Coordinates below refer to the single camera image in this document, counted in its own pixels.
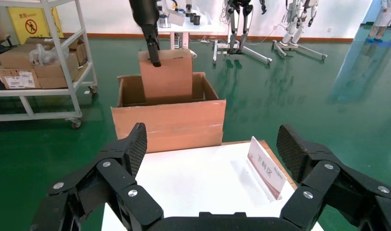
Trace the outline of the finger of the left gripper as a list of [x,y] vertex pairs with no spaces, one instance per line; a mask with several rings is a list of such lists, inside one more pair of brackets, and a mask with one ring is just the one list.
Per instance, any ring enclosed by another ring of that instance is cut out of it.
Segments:
[[158,32],[154,31],[151,35],[146,37],[150,61],[154,67],[161,67],[159,58],[160,43],[158,39]]

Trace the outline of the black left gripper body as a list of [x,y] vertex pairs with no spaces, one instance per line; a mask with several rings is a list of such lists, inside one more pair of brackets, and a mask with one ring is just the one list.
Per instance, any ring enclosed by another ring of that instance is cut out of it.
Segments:
[[130,0],[130,7],[135,22],[143,34],[158,34],[157,21],[159,10],[156,0]]

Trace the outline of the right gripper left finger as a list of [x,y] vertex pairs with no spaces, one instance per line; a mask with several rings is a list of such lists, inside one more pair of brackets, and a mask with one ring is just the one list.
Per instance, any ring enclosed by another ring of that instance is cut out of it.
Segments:
[[103,204],[127,230],[149,230],[164,212],[136,181],[146,151],[146,126],[136,123],[126,138],[105,145],[90,163],[47,188],[30,230],[79,231],[81,223]]

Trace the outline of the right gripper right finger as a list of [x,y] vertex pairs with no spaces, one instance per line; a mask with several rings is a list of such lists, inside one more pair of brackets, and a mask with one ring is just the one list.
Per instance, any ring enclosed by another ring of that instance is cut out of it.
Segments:
[[304,140],[290,125],[280,126],[277,151],[297,184],[281,219],[309,231],[330,206],[360,231],[391,231],[389,185],[345,165],[328,147]]

